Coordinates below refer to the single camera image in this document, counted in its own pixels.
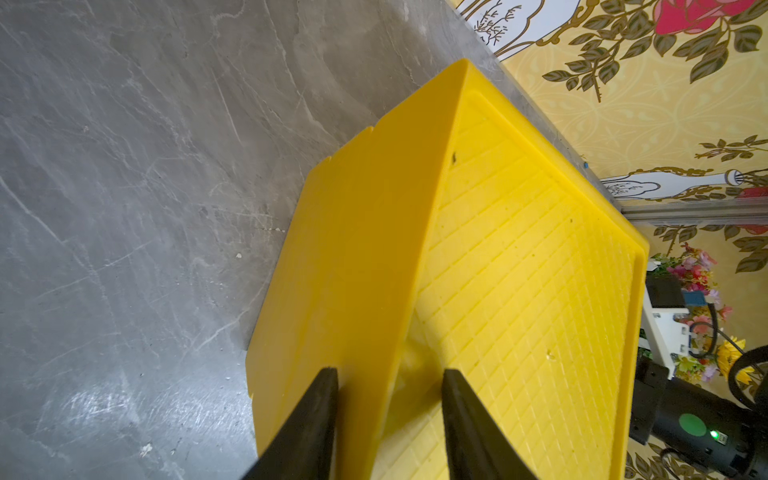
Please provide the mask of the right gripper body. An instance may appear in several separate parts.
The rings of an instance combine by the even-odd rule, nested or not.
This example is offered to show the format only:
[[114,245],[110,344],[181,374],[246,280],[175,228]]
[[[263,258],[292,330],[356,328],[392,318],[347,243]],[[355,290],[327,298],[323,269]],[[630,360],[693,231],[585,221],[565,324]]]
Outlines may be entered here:
[[646,444],[658,417],[669,381],[669,369],[641,356],[635,373],[629,437]]

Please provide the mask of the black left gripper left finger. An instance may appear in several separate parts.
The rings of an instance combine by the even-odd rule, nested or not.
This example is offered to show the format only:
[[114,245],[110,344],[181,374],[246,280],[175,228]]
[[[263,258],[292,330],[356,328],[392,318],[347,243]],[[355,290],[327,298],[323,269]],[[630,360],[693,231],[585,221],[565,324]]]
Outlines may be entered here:
[[333,459],[338,373],[321,369],[245,479],[328,479]]

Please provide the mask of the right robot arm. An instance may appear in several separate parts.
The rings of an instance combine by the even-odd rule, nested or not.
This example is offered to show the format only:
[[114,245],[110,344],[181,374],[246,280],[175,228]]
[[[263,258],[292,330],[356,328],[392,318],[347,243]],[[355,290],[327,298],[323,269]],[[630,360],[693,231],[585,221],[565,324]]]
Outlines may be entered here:
[[737,375],[767,362],[765,346],[731,367],[728,387],[736,402],[678,378],[643,357],[636,369],[629,436],[646,444],[654,436],[689,464],[730,479],[767,477],[767,385],[746,395]]

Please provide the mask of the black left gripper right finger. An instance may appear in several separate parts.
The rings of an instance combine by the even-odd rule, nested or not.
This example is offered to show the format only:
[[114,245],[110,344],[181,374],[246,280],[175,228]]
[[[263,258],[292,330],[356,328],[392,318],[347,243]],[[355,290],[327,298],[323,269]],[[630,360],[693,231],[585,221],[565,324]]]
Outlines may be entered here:
[[533,479],[464,375],[444,371],[442,415],[451,479]]

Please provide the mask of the yellow plastic drawer cabinet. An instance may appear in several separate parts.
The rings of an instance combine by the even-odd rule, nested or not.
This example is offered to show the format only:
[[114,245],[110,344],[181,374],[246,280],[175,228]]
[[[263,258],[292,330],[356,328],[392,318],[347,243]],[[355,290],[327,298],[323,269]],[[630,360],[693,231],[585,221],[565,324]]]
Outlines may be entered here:
[[452,64],[306,179],[246,356],[259,455],[333,368],[333,478],[445,479],[455,369],[538,478],[621,478],[648,256]]

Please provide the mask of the artificial flower bouquet white fence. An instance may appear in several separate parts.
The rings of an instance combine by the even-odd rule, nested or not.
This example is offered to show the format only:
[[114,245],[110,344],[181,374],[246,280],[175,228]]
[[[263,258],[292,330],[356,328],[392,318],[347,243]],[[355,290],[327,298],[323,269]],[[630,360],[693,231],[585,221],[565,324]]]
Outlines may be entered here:
[[685,301],[685,314],[674,316],[687,327],[690,345],[677,354],[674,376],[702,386],[716,377],[726,378],[746,353],[746,341],[724,332],[732,308],[723,303],[713,277],[717,261],[706,251],[683,245],[678,256],[651,257],[653,278],[677,281]]

